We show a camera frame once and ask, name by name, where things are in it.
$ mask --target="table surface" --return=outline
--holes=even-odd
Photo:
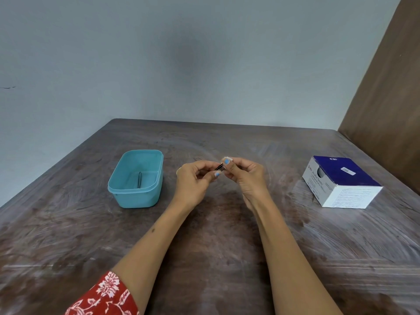
[[[133,149],[164,154],[154,207],[122,209],[107,190]],[[322,208],[301,178],[312,155],[352,158],[384,189],[365,210]],[[1,313],[62,314],[158,219],[178,167],[223,156],[264,164],[274,201],[344,314],[420,312],[420,196],[338,132],[114,119],[0,209]],[[226,177],[176,234],[147,313],[274,313],[255,219]]]

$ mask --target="hand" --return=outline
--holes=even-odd
[[[242,190],[247,207],[254,211],[252,203],[264,198],[271,198],[264,179],[264,167],[261,164],[243,158],[224,157],[225,175],[235,181]]]
[[[220,171],[215,171],[219,163],[199,160],[183,164],[176,171],[176,190],[173,199],[186,205],[189,210],[199,204],[211,182],[217,179]]]

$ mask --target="cardboard box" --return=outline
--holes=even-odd
[[[350,158],[313,156],[302,177],[323,207],[365,209],[382,189]]]

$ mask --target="sleeve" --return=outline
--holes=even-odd
[[[113,272],[103,275],[96,285],[71,305],[66,315],[138,315],[133,296]]]

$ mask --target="plastic container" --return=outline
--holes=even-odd
[[[151,207],[159,200],[162,167],[163,154],[159,150],[128,151],[111,175],[108,191],[123,208]]]

